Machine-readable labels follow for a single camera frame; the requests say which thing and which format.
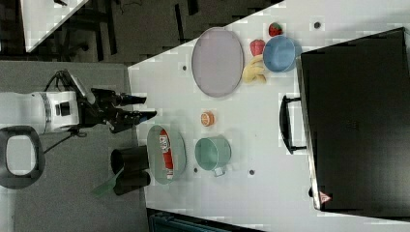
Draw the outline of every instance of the gray floor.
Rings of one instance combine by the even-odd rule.
[[[112,64],[0,62],[0,91],[42,91],[56,71],[68,69],[89,88],[129,92],[125,68]],[[87,132],[86,138],[71,138],[47,153],[41,179],[16,192],[16,232],[148,231],[143,190],[123,196],[111,192],[101,199],[90,194],[113,176],[110,153],[134,144],[134,133],[127,130],[111,134],[106,126]],[[41,135],[44,149],[65,136],[66,133]]]
[[[99,6],[103,11],[103,1]],[[112,2],[118,53],[110,55],[107,28],[102,27],[104,62],[127,66],[141,62],[180,45],[174,6],[179,4],[185,39],[195,39],[213,26],[223,26],[251,15],[280,0],[198,0],[199,12],[188,15],[187,0],[121,0]],[[86,41],[90,49],[79,51],[75,62],[98,62],[95,36],[92,32],[76,32],[79,42]]]

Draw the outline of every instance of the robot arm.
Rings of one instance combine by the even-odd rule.
[[[47,92],[53,80],[62,92]],[[145,103],[145,98],[114,91],[91,89],[88,92],[79,79],[68,71],[57,72],[43,92],[31,94],[0,93],[0,185],[8,189],[23,189],[35,183],[44,171],[44,154],[62,141],[77,135],[80,129],[96,124],[108,124],[112,133],[125,131],[153,118],[157,112],[126,111],[116,106]],[[43,151],[39,134],[69,131],[70,136]],[[19,137],[31,144],[34,167],[28,173],[13,173],[8,157],[21,152]]]

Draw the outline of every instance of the cable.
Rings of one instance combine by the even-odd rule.
[[[130,2],[130,3],[126,3],[126,4],[123,4],[122,3],[123,1],[121,1],[121,3],[120,3],[120,10],[121,10],[121,15],[123,15],[124,14],[124,7],[125,6],[129,6],[129,5],[138,5],[138,6],[142,6],[142,0],[139,0],[139,2]]]
[[[72,133],[71,133],[69,136],[67,136],[67,137],[65,137],[65,138],[63,138],[63,139],[61,139],[60,141],[58,141],[58,142],[56,142],[55,144],[53,144],[51,147],[47,148],[47,149],[44,151],[44,154],[46,154],[46,153],[49,152],[51,149],[57,147],[57,146],[60,145],[62,142],[66,141],[67,139],[69,139],[69,138],[71,138],[71,137],[74,137],[74,136],[77,136],[77,137],[86,137],[86,136],[87,136],[87,133],[85,133],[85,132],[80,132],[79,130],[72,131]]]
[[[58,142],[56,142],[56,143],[55,143],[54,145],[52,145],[51,147],[47,148],[47,149],[44,151],[44,154],[47,153],[47,152],[49,152],[51,149],[57,147],[57,146],[60,145],[62,142],[66,141],[67,139],[69,139],[69,138],[71,138],[71,137],[73,137],[73,136],[74,136],[73,134],[70,134],[69,136],[67,136],[67,137],[65,137],[65,138],[63,138],[63,139],[61,139],[61,140],[58,141]]]

